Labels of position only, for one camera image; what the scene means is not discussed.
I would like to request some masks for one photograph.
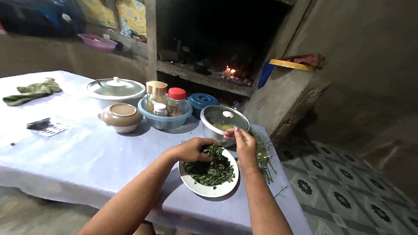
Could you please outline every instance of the wood stove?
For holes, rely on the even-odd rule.
[[[249,96],[290,9],[279,0],[157,0],[157,70]]]

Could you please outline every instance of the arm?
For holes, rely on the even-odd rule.
[[[243,129],[229,129],[225,138],[237,140],[238,164],[244,179],[254,235],[292,235],[292,230],[258,168],[255,139]]]
[[[123,187],[77,233],[78,235],[132,234],[154,206],[173,165],[181,161],[210,161],[200,153],[203,145],[218,144],[208,138],[193,138],[161,154]]]

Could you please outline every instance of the green cloth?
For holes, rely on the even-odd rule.
[[[4,103],[10,106],[19,106],[31,100],[46,97],[54,92],[62,92],[53,78],[46,78],[44,82],[31,84],[27,87],[16,88],[21,94],[3,97]]]

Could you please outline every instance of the glass lid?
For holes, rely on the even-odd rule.
[[[248,129],[248,121],[246,117],[231,108],[219,105],[210,106],[205,109],[204,116],[210,124],[223,131],[235,127],[239,127],[244,130]]]
[[[88,86],[88,89],[99,95],[106,96],[130,96],[144,90],[144,88],[136,82],[121,80],[118,77],[96,80],[96,82],[92,82]]]

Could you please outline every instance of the brown bowl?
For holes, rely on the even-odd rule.
[[[118,133],[128,133],[135,130],[143,115],[130,104],[114,104],[105,108],[101,119],[111,125]]]

